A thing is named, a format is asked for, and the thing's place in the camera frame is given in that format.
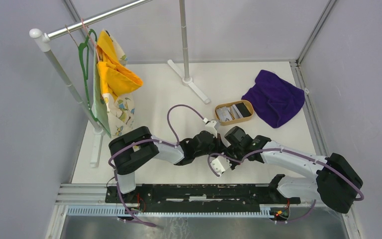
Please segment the white wall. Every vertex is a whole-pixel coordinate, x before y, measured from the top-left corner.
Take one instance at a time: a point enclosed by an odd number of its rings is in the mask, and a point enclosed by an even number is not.
[[[329,150],[364,180],[363,238],[382,238],[382,1],[338,1],[302,70]]]
[[[83,18],[131,0],[73,0]],[[327,0],[186,0],[190,60],[295,59]],[[132,62],[182,60],[178,0],[154,0],[93,25]]]
[[[70,23],[62,1],[0,0],[0,239],[44,237],[82,140],[85,116],[28,36],[34,27],[49,31]],[[69,36],[51,46],[84,89]]]

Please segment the green hanger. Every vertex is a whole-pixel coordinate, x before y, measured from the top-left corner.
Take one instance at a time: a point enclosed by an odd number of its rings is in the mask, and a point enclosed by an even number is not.
[[[90,29],[89,35],[91,35],[92,33],[95,35],[95,42],[97,42],[96,32],[93,29]],[[89,36],[86,37],[86,40],[83,43],[80,43],[80,45],[78,46],[78,56],[80,58],[81,69],[83,71],[84,87],[86,89],[86,97],[87,97],[87,106],[89,107],[89,111],[90,111],[90,114],[92,115],[93,119],[95,121],[100,122],[93,114],[92,107],[90,105],[89,87],[87,85],[87,80],[89,79],[89,52],[90,52],[88,41],[89,41]],[[84,64],[84,57],[83,57],[84,49],[87,49],[86,64]],[[104,126],[103,126],[103,128],[106,131],[106,133],[110,136],[109,130],[107,128],[105,128]]]

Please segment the hanging clothes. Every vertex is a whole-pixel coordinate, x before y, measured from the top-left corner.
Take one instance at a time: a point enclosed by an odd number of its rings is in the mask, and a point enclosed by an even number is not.
[[[100,33],[96,51],[100,61],[95,56],[95,112],[106,114],[111,137],[118,137],[132,130],[135,105],[131,92],[143,82],[125,67],[124,51],[105,30]]]
[[[120,64],[112,39],[106,31],[102,31],[97,40],[97,63],[102,93],[110,93],[114,99],[131,93],[143,85],[143,81],[132,71]]]

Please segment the cable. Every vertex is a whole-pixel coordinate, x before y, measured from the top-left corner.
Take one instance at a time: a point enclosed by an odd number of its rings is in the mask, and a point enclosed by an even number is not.
[[[270,151],[280,151],[281,149],[280,148],[271,148]],[[253,154],[256,154],[256,153],[262,153],[262,152],[265,152],[263,149],[259,149],[259,150],[254,150],[250,153],[247,153],[243,158],[242,158],[242,161],[244,161],[244,159],[248,158],[249,156],[253,155]],[[329,166],[328,164],[326,163],[323,163],[321,161],[317,161],[311,157],[308,157],[308,156],[305,156],[303,154],[300,154],[300,153],[297,153],[297,152],[293,152],[291,150],[288,150],[288,149],[282,149],[282,152],[285,152],[285,153],[289,153],[289,154],[292,154],[292,155],[295,155],[297,157],[300,157],[300,158],[303,158],[303,159],[306,159],[310,162],[313,162],[314,164],[318,164],[318,165],[321,165],[327,169],[329,169],[330,171],[332,171],[333,173],[335,173],[336,175],[338,175],[341,179],[343,179],[343,181],[345,181],[347,184],[349,184],[349,186],[351,186],[359,195],[360,197],[359,198],[356,198],[355,201],[362,201],[364,199],[364,194],[361,192],[361,190],[355,186],[355,184],[353,184],[349,179],[347,179],[345,176],[343,176],[343,174],[341,174],[340,172],[338,172],[336,169],[332,168],[331,166]]]
[[[281,221],[276,221],[276,220],[273,220],[275,223],[279,223],[279,224],[287,224],[287,223],[290,223],[290,222],[295,222],[295,221],[299,221],[301,219],[304,219],[306,217],[308,217],[308,215],[311,214],[311,212],[314,210],[314,206],[315,206],[315,203],[317,202],[317,200],[314,199],[314,201],[312,201],[312,204],[311,204],[311,207],[308,209],[308,212],[306,212],[304,215],[302,215],[301,217],[299,218],[295,218],[295,219],[291,219],[291,220],[286,220],[284,222],[281,222]]]
[[[286,207],[285,207],[285,211],[288,210],[289,211],[289,206],[290,206],[290,200],[289,198],[287,199],[287,204],[286,204]]]
[[[168,119],[168,125],[169,125],[169,128],[172,130],[172,132],[174,133],[175,135],[175,138],[177,139],[177,143],[176,144],[172,144],[172,143],[169,143],[169,142],[166,142],[166,141],[163,141],[163,140],[160,140],[160,139],[144,139],[144,140],[141,140],[141,141],[138,141],[138,142],[135,142],[135,143],[132,143],[128,146],[126,146],[125,148],[121,149],[120,151],[116,152],[114,155],[112,155],[112,157],[110,157],[109,161],[108,161],[108,164],[114,169],[114,178],[116,180],[116,187],[117,187],[117,190],[118,190],[118,194],[119,194],[119,199],[121,200],[121,203],[122,205],[124,206],[124,208],[126,209],[126,211],[128,212],[129,215],[131,215],[135,221],[125,221],[125,222],[129,222],[129,223],[138,223],[138,224],[143,224],[143,225],[146,225],[146,226],[149,226],[149,227],[156,227],[156,225],[154,223],[149,223],[149,222],[144,222],[140,219],[138,219],[134,214],[133,212],[130,211],[130,209],[126,206],[124,200],[123,200],[123,197],[122,197],[122,193],[121,193],[121,190],[120,190],[120,186],[119,186],[119,182],[118,182],[118,178],[117,178],[117,171],[116,171],[116,167],[114,164],[112,164],[112,161],[114,158],[116,158],[118,155],[122,154],[123,152],[125,152],[126,150],[136,146],[136,145],[140,145],[140,144],[143,144],[143,143],[147,143],[147,142],[159,142],[159,143],[162,143],[162,144],[165,144],[167,146],[170,146],[170,147],[177,147],[180,143],[179,141],[179,138],[178,138],[178,134],[175,132],[175,130],[173,129],[172,125],[171,125],[171,122],[170,122],[170,119],[169,119],[169,115],[170,115],[170,112],[176,108],[176,107],[179,107],[179,106],[182,106],[182,107],[187,107],[191,110],[193,110],[202,120],[204,119],[204,117],[197,111],[195,110],[194,108],[190,107],[190,106],[187,106],[187,105],[175,105],[173,107],[171,107],[168,111],[168,115],[167,115],[167,119]],[[259,150],[255,150],[255,151],[252,151],[248,154],[246,154],[242,160],[238,160],[238,159],[234,159],[234,158],[231,158],[231,157],[228,157],[224,154],[220,154],[220,153],[212,153],[208,156],[207,158],[207,162],[208,162],[208,166],[209,168],[211,169],[211,171],[217,176],[217,177],[220,177],[220,175],[218,175],[216,173],[216,171],[213,169],[213,167],[211,166],[211,160],[210,158],[211,157],[214,157],[214,156],[222,156],[230,161],[233,161],[233,162],[237,162],[237,163],[242,163],[244,162],[244,160],[246,158],[248,158],[249,156],[253,155],[253,154],[256,154],[256,153],[262,153],[262,152],[268,152],[268,151],[282,151],[282,152],[286,152],[286,153],[289,153],[289,154],[292,154],[292,155],[295,155],[297,157],[300,157],[300,158],[304,158],[310,162],[313,162],[314,164],[317,163],[327,169],[329,169],[330,171],[332,171],[333,173],[335,173],[336,175],[338,175],[340,178],[342,178],[346,183],[348,183],[359,195],[360,197],[359,198],[356,198],[355,201],[362,201],[364,199],[364,194],[360,191],[360,189],[358,187],[356,187],[349,179],[347,179],[344,175],[342,175],[340,172],[338,172],[336,169],[332,168],[331,166],[321,162],[321,161],[316,161],[315,159],[313,158],[310,158],[308,156],[305,156],[303,154],[299,154],[297,152],[293,152],[293,151],[290,151],[290,150],[287,150],[287,149],[280,149],[280,148],[267,148],[267,149],[259,149]],[[289,221],[286,221],[284,223],[287,223],[287,222],[294,222],[294,221],[297,221],[297,220],[300,220],[300,219],[303,219],[305,217],[307,217],[313,210],[314,206],[315,206],[315,203],[316,203],[316,200],[313,201],[313,204],[311,205],[311,208],[308,210],[308,212],[303,215],[302,217],[299,217],[299,218],[296,218],[296,219],[293,219],[293,220],[289,220]]]
[[[140,200],[143,201],[143,204],[144,204],[143,212],[145,212],[146,211],[146,201],[144,201],[143,198],[140,198]]]
[[[115,177],[112,177],[111,179],[109,179],[109,181],[106,183],[106,188],[107,188],[107,185],[109,184],[109,182],[114,179]]]
[[[171,128],[171,130],[172,130],[172,133],[174,133],[174,135],[175,135],[175,138],[177,139],[177,143],[175,144],[176,146],[178,146],[179,145],[179,137],[178,137],[178,134],[175,132],[175,130],[174,130],[174,128],[172,127],[172,125],[171,125],[171,120],[169,119],[169,115],[171,114],[171,111],[173,110],[173,109],[175,109],[176,107],[179,107],[179,106],[182,106],[182,107],[187,107],[188,109],[191,109],[192,111],[194,111],[202,120],[204,119],[204,117],[196,110],[196,109],[194,109],[193,107],[191,107],[191,106],[187,106],[187,105],[175,105],[175,106],[172,106],[169,110],[168,110],[168,116],[167,116],[167,118],[168,118],[168,125],[169,125],[169,128]]]
[[[328,164],[326,163],[323,163],[321,161],[317,161],[311,157],[308,157],[308,156],[305,156],[303,154],[300,154],[300,153],[297,153],[297,152],[293,152],[291,150],[288,150],[288,149],[280,149],[280,148],[266,148],[266,149],[259,149],[259,150],[254,150],[250,153],[247,153],[241,161],[239,160],[236,160],[236,159],[233,159],[231,157],[228,157],[224,154],[220,154],[220,153],[212,153],[208,156],[207,158],[207,162],[208,162],[208,166],[210,168],[210,170],[217,176],[217,177],[220,177],[220,175],[218,175],[216,173],[216,171],[213,169],[213,167],[211,166],[211,160],[210,158],[213,157],[213,156],[222,156],[226,159],[229,159],[230,161],[233,161],[233,162],[239,162],[239,163],[243,163],[244,160],[246,158],[248,158],[249,156],[253,155],[253,154],[256,154],[256,153],[262,153],[262,152],[268,152],[268,151],[282,151],[282,152],[285,152],[285,153],[289,153],[289,154],[292,154],[292,155],[295,155],[297,157],[300,157],[300,158],[303,158],[303,159],[306,159],[310,162],[313,162],[313,163],[316,163],[318,165],[321,165],[327,169],[329,169],[330,171],[332,171],[334,174],[338,175],[341,179],[343,179],[347,184],[349,184],[349,186],[351,186],[359,195],[360,197],[359,198],[356,198],[355,201],[362,201],[364,199],[364,194],[361,192],[361,190],[355,186],[355,184],[353,184],[349,179],[347,179],[343,174],[341,174],[339,171],[337,171],[336,169],[332,168],[331,166],[329,166]]]
[[[176,145],[174,145],[172,143],[169,143],[169,142],[166,142],[166,141],[161,140],[161,139],[155,139],[155,138],[144,139],[144,140],[132,143],[132,144],[126,146],[125,148],[121,149],[120,151],[116,152],[114,155],[112,155],[112,157],[110,157],[110,159],[109,159],[109,161],[107,163],[113,169],[116,169],[115,165],[112,164],[112,161],[113,161],[114,158],[116,158],[118,155],[122,154],[123,152],[127,151],[128,149],[130,149],[130,148],[132,148],[132,147],[134,147],[136,145],[139,145],[139,144],[142,144],[142,143],[148,143],[148,142],[159,142],[159,143],[165,144],[165,145],[170,146],[170,147],[176,147]]]
[[[355,184],[353,184],[349,179],[347,179],[345,176],[343,176],[343,174],[341,174],[339,171],[337,171],[336,169],[332,168],[328,164],[323,163],[321,161],[316,161],[313,158],[310,158],[310,157],[305,156],[303,154],[300,154],[300,153],[297,153],[297,152],[293,152],[293,151],[290,151],[290,150],[287,150],[287,149],[284,149],[283,152],[295,155],[295,156],[300,157],[300,158],[304,158],[304,159],[306,159],[306,160],[308,160],[310,162],[316,163],[318,165],[321,165],[321,166],[327,168],[328,170],[330,170],[333,173],[335,173],[336,175],[338,175],[341,179],[343,179],[347,184],[349,184],[349,186],[351,186],[360,195],[360,197],[356,198],[355,201],[362,201],[364,199],[364,194],[361,192],[361,190],[357,186],[355,186]]]
[[[150,138],[150,139],[144,139],[144,140],[141,140],[141,141],[138,141],[138,142],[135,142],[135,143],[132,143],[128,146],[126,146],[125,148],[121,149],[120,151],[116,152],[115,154],[112,155],[112,157],[110,157],[109,161],[108,161],[108,164],[114,169],[114,178],[116,180],[116,188],[118,189],[118,195],[119,195],[119,199],[121,200],[121,203],[122,205],[124,206],[125,210],[127,211],[127,213],[132,216],[135,221],[125,221],[125,222],[128,222],[128,223],[139,223],[139,224],[143,224],[143,225],[146,225],[148,227],[156,227],[156,224],[154,223],[148,223],[148,222],[144,222],[140,219],[138,219],[138,217],[136,217],[132,211],[130,211],[130,209],[126,206],[125,202],[124,202],[124,199],[122,197],[122,193],[121,193],[121,189],[119,187],[119,182],[118,182],[118,177],[117,177],[117,171],[116,171],[116,167],[115,165],[112,164],[112,161],[114,158],[116,158],[118,155],[122,154],[123,152],[129,150],[130,148],[136,146],[136,145],[139,145],[139,144],[142,144],[142,143],[148,143],[148,142],[159,142],[159,143],[162,143],[162,144],[165,144],[167,146],[170,146],[170,147],[176,147],[175,145],[169,143],[169,142],[166,142],[166,141],[163,141],[163,140],[159,140],[159,139],[153,139],[153,138]]]
[[[157,225],[154,224],[154,223],[144,222],[144,221],[140,220],[140,219],[139,219],[137,216],[135,216],[134,213],[133,213],[133,212],[126,206],[126,204],[125,204],[125,202],[124,202],[124,199],[122,198],[121,189],[120,189],[120,187],[119,187],[118,178],[117,178],[117,176],[116,176],[116,175],[117,175],[117,172],[116,172],[116,170],[114,170],[113,172],[114,172],[114,174],[115,174],[116,188],[118,189],[119,199],[121,200],[121,203],[122,203],[122,205],[124,206],[124,208],[125,208],[125,210],[127,211],[127,213],[128,213],[129,215],[131,215],[131,216],[135,219],[135,221],[127,221],[127,220],[124,220],[124,222],[126,222],[126,223],[139,223],[139,224],[143,224],[143,225],[146,225],[146,226],[148,226],[148,227],[152,227],[152,228],[157,227]]]
[[[261,150],[260,152],[280,151],[280,148],[266,148],[266,149],[259,149],[259,150]],[[240,161],[240,160],[238,160],[238,159],[234,159],[234,158],[228,157],[228,156],[226,156],[226,155],[224,155],[224,154],[221,154],[221,153],[212,153],[212,154],[210,154],[210,155],[207,157],[207,163],[208,163],[208,167],[209,167],[210,170],[214,173],[214,175],[216,175],[217,177],[220,177],[221,175],[217,174],[216,171],[215,171],[215,170],[213,169],[213,167],[211,166],[211,161],[212,161],[212,160],[210,160],[211,157],[214,157],[214,156],[222,156],[222,157],[224,157],[224,158],[226,158],[226,159],[229,159],[229,161],[237,162],[237,163],[241,164],[241,163],[244,162],[244,159],[248,158],[248,157],[251,156],[251,155],[252,155],[252,154],[250,154],[250,155],[248,155],[248,154],[245,155],[245,156],[242,158],[242,160]]]

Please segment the reflective metal surface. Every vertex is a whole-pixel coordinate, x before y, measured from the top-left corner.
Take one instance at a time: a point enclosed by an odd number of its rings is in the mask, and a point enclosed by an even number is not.
[[[151,0],[137,0],[137,1],[132,1],[130,3],[122,5],[122,6],[117,6],[115,8],[110,9],[110,10],[101,12],[101,13],[99,13],[97,15],[94,15],[94,16],[91,16],[91,17],[89,17],[87,19],[84,19],[84,25],[85,26],[91,25],[93,23],[96,23],[98,21],[101,21],[103,19],[111,17],[113,15],[119,14],[119,13],[121,13],[123,11],[129,10],[129,9],[131,9],[133,7],[139,6],[139,5],[144,4],[146,2],[149,2],[149,1],[151,1]],[[52,40],[52,39],[55,39],[57,37],[63,36],[65,34],[68,34],[68,30],[70,32],[73,32],[73,31],[76,31],[76,30],[78,30],[78,29],[80,29],[82,27],[83,27],[83,23],[79,21],[79,22],[76,22],[76,23],[74,23],[72,25],[69,25],[68,29],[66,27],[63,27],[61,29],[58,29],[56,31],[48,33],[47,36],[48,36],[48,38],[50,40]]]
[[[307,208],[292,208],[291,218]],[[339,213],[316,208],[306,219],[275,225],[254,218],[142,218],[157,228],[125,224],[112,217],[71,217],[65,222],[63,239],[347,239]]]

